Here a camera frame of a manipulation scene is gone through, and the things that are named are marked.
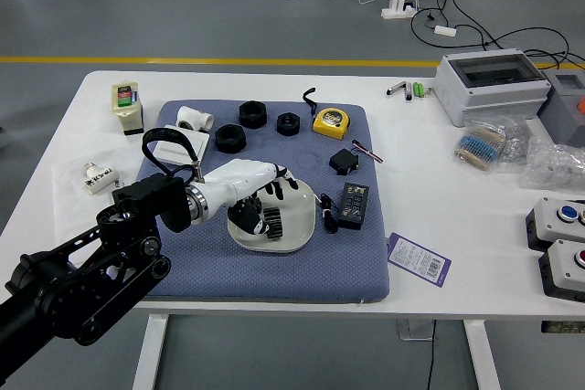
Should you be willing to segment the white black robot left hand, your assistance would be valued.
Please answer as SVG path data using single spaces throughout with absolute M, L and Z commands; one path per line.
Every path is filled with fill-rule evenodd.
M 286 167 L 244 159 L 233 159 L 223 164 L 207 174 L 204 180 L 204 183 L 190 185 L 197 201 L 197 208 L 192 211 L 192 222 L 205 222 L 222 206 L 227 206 L 229 220 L 252 235 L 268 234 L 272 229 L 272 225 L 261 219 L 257 192 L 265 189 L 269 195 L 283 200 L 283 180 L 293 190 L 298 189 L 293 174 Z

